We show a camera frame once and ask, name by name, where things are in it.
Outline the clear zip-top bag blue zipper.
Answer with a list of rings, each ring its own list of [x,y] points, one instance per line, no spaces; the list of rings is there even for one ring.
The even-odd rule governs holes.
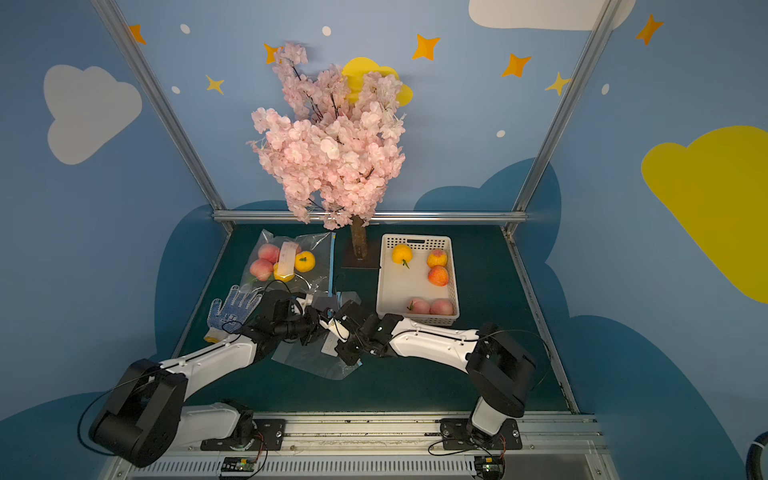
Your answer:
[[[285,273],[293,271],[295,278],[290,282],[281,282],[272,277],[261,282],[249,273],[249,266],[258,259],[257,250],[265,244],[271,243],[280,248],[280,258],[277,263]],[[331,290],[332,270],[334,260],[335,235],[333,233],[304,234],[296,237],[275,236],[268,230],[261,230],[255,246],[248,256],[241,275],[240,287],[244,290],[258,289],[275,281],[273,286],[284,284],[290,291],[305,294],[328,294]],[[315,268],[307,273],[299,273],[295,270],[295,256],[302,251],[311,251],[316,258]]]

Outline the pink peach large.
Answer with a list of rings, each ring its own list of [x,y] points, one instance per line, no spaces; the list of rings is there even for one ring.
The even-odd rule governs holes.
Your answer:
[[[271,243],[265,243],[258,248],[257,257],[259,260],[265,260],[271,264],[275,264],[280,258],[280,248]]]

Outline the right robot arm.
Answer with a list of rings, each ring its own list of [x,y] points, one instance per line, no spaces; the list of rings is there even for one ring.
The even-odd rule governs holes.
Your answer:
[[[354,365],[362,354],[377,358],[419,358],[465,373],[479,394],[469,418],[468,435],[489,441],[509,419],[524,416],[537,365],[533,356],[493,323],[457,330],[428,325],[399,314],[367,315],[346,302],[320,325],[335,336],[341,360]]]

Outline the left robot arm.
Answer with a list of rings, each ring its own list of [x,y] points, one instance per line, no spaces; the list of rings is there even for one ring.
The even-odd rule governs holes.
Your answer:
[[[242,322],[225,325],[216,344],[163,362],[132,363],[106,392],[82,444],[105,449],[136,467],[146,467],[168,450],[207,441],[245,450],[258,434],[253,413],[237,403],[188,406],[203,387],[270,355],[283,341],[314,342],[328,325],[327,313],[310,300],[284,290],[263,293]]]

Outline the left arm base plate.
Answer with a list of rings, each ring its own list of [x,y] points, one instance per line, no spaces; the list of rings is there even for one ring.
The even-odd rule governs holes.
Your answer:
[[[243,417],[233,432],[223,439],[201,443],[202,451],[279,451],[285,436],[285,419]]]

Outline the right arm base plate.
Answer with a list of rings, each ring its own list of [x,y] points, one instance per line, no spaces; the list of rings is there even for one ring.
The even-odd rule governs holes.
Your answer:
[[[444,450],[463,450],[473,446],[488,450],[521,450],[522,434],[515,419],[506,419],[494,436],[475,431],[468,418],[443,418],[439,434]]]

